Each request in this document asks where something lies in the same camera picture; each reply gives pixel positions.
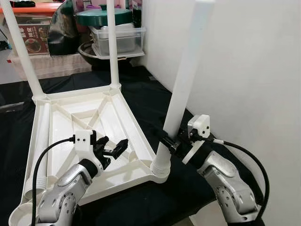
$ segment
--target green pot lid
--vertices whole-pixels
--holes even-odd
[[[101,5],[101,9],[94,9],[80,12],[76,15],[77,22],[84,26],[108,26],[106,6]],[[125,8],[115,9],[115,25],[133,22],[132,11]]]

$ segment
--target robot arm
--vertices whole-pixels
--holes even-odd
[[[191,163],[209,183],[229,225],[264,225],[257,219],[260,207],[254,193],[241,179],[235,165],[214,150],[201,148],[205,140],[210,140],[209,135],[208,115],[194,116],[188,122],[188,131],[180,130],[177,141],[164,131],[159,134],[161,143],[171,154],[182,159],[184,164]],[[214,140],[214,143],[223,144],[223,141]]]
[[[128,140],[121,140],[114,150],[105,150],[107,137],[96,140],[93,130],[78,130],[75,133],[74,150],[80,162],[68,169],[46,191],[38,206],[38,226],[70,226],[73,214],[81,197],[92,184],[93,177],[99,177],[109,166],[110,158],[117,159],[126,149]]]

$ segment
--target white wall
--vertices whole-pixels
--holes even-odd
[[[192,9],[193,0],[143,1],[142,64],[169,90]],[[271,186],[267,226],[301,222],[300,40],[298,0],[217,0],[188,102],[194,114],[211,116],[218,138],[262,161]]]
[[[11,51],[10,49],[0,51],[0,84],[21,81],[12,63],[6,61]]]

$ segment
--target black cable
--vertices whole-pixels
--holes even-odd
[[[32,177],[32,226],[35,226],[36,224],[36,205],[37,205],[37,175],[38,175],[38,169],[39,169],[39,165],[42,161],[42,158],[44,157],[44,155],[54,146],[61,144],[63,142],[67,142],[67,141],[71,141],[73,142],[75,139],[75,137],[71,137],[68,139],[64,139],[64,140],[60,140],[57,141],[55,143],[53,143],[52,145],[50,145],[48,148],[46,148],[42,154],[39,156],[39,159],[37,160],[37,163],[34,167],[34,172],[33,172],[33,177]]]
[[[262,172],[264,183],[265,183],[265,192],[264,192],[264,198],[263,198],[262,206],[261,206],[261,208],[259,210],[259,213],[256,217],[256,220],[259,220],[259,219],[261,219],[261,217],[262,217],[262,215],[265,211],[265,208],[267,207],[268,200],[269,200],[269,177],[268,177],[268,174],[267,174],[264,166],[262,165],[262,163],[255,157],[255,155],[253,155],[251,152],[249,152],[245,148],[243,148],[239,145],[227,142],[227,141],[224,141],[224,145],[237,148],[238,150],[240,150],[240,151],[244,152],[245,154],[247,154],[248,156],[250,156],[254,160],[254,162],[256,162],[256,164],[259,166],[259,168]]]
[[[204,140],[204,141],[215,143],[215,144],[220,144],[220,145],[224,144],[224,145],[227,145],[227,146],[230,146],[230,147],[234,147],[234,148],[244,152],[248,156],[250,156],[254,160],[254,162],[256,162],[256,164],[259,166],[259,168],[262,172],[264,183],[265,183],[265,193],[264,193],[263,202],[262,202],[261,208],[258,212],[258,215],[256,217],[256,221],[260,220],[263,213],[264,213],[264,211],[265,211],[265,209],[266,209],[266,207],[267,207],[268,200],[269,200],[269,177],[268,177],[268,174],[267,174],[264,166],[262,165],[262,163],[255,157],[255,155],[253,155],[251,152],[249,152],[248,150],[246,150],[245,148],[243,148],[239,145],[236,145],[236,144],[233,144],[233,143],[230,143],[230,142],[227,142],[227,141],[223,141],[223,140],[205,138],[205,137],[199,136],[197,134],[194,134],[193,138],[196,139],[196,140],[200,140],[200,141]]]

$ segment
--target black fabric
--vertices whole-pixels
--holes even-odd
[[[265,226],[262,219],[256,220],[256,221],[250,221],[245,223],[233,223],[228,224],[228,226]]]
[[[158,147],[156,129],[162,129],[171,93],[144,67],[125,66],[119,69],[122,93],[153,150]],[[97,71],[40,80],[46,93],[85,89],[108,85],[110,73]],[[0,225],[19,204],[24,182],[28,147],[35,105],[27,82],[0,85],[2,104],[25,101],[20,112],[0,115]],[[185,128],[192,115],[186,111],[182,121]],[[250,171],[226,148],[212,146],[230,159],[248,184],[256,184]],[[190,166],[177,157],[171,159],[171,173],[163,184],[147,182],[81,207],[85,226],[168,226],[196,213],[215,199],[208,183]]]

